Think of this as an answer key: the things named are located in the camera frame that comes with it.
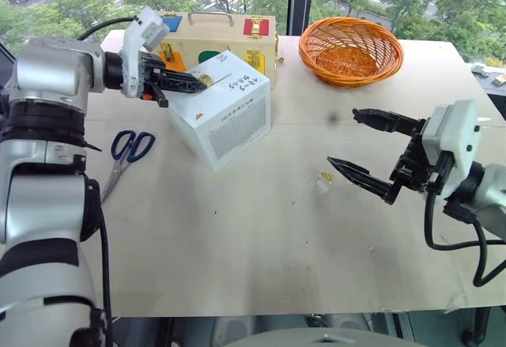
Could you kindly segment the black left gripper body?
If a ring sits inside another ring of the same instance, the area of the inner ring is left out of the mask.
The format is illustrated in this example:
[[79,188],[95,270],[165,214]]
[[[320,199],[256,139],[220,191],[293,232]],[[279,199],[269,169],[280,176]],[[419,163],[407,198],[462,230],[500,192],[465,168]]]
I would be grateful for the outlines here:
[[154,101],[159,107],[168,108],[168,99],[161,89],[161,74],[165,68],[162,60],[148,52],[140,53],[139,73],[142,79],[142,100]]

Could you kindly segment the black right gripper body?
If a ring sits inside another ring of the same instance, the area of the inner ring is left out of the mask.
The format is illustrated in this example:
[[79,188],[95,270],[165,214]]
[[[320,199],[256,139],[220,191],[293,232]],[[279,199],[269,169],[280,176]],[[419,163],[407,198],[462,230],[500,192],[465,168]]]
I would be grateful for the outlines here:
[[390,180],[397,194],[402,187],[422,193],[428,181],[432,165],[422,145],[422,131],[425,120],[401,120],[393,131],[410,137],[410,141],[399,157]]

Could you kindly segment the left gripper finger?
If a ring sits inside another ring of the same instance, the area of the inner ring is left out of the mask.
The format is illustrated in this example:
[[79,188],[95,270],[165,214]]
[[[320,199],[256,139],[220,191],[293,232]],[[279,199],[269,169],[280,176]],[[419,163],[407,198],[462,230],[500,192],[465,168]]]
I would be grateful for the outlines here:
[[199,84],[200,80],[191,74],[174,70],[163,70],[162,81],[172,84]]
[[169,81],[164,83],[164,90],[182,93],[197,93],[207,89],[208,86],[200,81]]

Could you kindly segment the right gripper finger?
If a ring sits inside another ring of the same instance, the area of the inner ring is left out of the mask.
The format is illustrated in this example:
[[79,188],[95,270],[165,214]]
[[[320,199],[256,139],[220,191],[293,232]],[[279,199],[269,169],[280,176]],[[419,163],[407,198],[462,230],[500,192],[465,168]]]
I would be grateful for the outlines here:
[[425,119],[412,119],[410,117],[383,111],[380,109],[365,108],[352,110],[353,119],[360,124],[369,126],[375,130],[404,135],[419,133],[425,125]]
[[370,175],[369,170],[350,161],[335,157],[327,157],[327,161],[354,185],[373,193],[389,205],[395,202],[400,189],[394,184]]

